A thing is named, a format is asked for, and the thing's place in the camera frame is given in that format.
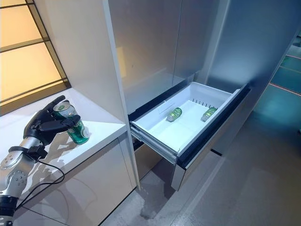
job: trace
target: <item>can lid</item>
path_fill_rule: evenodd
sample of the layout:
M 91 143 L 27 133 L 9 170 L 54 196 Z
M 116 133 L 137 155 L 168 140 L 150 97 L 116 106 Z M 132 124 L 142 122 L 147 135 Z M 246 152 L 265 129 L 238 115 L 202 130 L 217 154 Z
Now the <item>can lid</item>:
M 69 102 L 61 102 L 58 103 L 56 106 L 53 107 L 53 110 L 56 112 L 61 112 L 63 110 L 66 110 L 70 107 L 70 103 Z

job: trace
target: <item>green bottle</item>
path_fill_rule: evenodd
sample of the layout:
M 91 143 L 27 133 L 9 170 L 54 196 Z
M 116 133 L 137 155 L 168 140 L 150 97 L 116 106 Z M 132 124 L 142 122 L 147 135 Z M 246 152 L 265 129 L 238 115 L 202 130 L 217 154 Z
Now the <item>green bottle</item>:
M 166 120 L 167 121 L 174 121 L 177 118 L 179 118 L 181 114 L 182 114 L 182 110 L 179 107 L 177 107 L 171 113 L 169 113 L 169 115 L 166 118 Z
M 207 121 L 207 120 L 211 117 L 211 115 L 213 115 L 214 112 L 216 112 L 216 110 L 217 110 L 217 108 L 215 108 L 215 107 L 210 107 L 210 108 L 203 114 L 201 120 L 204 121 L 204 122 Z

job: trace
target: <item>floor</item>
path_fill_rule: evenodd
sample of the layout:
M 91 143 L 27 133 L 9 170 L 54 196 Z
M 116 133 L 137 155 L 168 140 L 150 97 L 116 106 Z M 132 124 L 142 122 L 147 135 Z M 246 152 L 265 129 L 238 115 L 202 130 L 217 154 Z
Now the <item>floor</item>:
M 161 161 L 102 226 L 301 225 L 301 97 L 268 86 L 220 157 L 208 154 L 180 191 Z
M 271 82 L 301 94 L 301 37 L 295 38 Z

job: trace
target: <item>robotic hand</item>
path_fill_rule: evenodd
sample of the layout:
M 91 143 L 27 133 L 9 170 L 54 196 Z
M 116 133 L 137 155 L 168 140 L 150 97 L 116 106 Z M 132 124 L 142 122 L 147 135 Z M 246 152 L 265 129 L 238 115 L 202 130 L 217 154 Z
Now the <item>robotic hand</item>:
M 58 119 L 53 107 L 63 101 L 60 96 L 38 111 L 24 129 L 20 146 L 11 147 L 0 164 L 0 226 L 12 226 L 18 198 L 26 187 L 27 177 L 34 164 L 46 157 L 45 146 L 49 145 L 57 133 L 74 127 L 79 115 L 68 119 Z

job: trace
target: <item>cabinet door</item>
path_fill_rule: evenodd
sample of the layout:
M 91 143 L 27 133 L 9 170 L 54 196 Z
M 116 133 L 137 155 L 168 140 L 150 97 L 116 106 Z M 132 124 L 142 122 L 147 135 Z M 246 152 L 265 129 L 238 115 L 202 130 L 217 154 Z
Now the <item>cabinet door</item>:
M 64 226 L 64 224 L 60 222 L 25 208 L 21 208 L 18 212 L 19 214 L 23 214 L 19 217 L 18 213 L 15 214 L 16 219 L 14 220 L 14 226 Z
M 96 226 L 132 191 L 116 139 L 37 195 L 27 208 L 70 226 Z

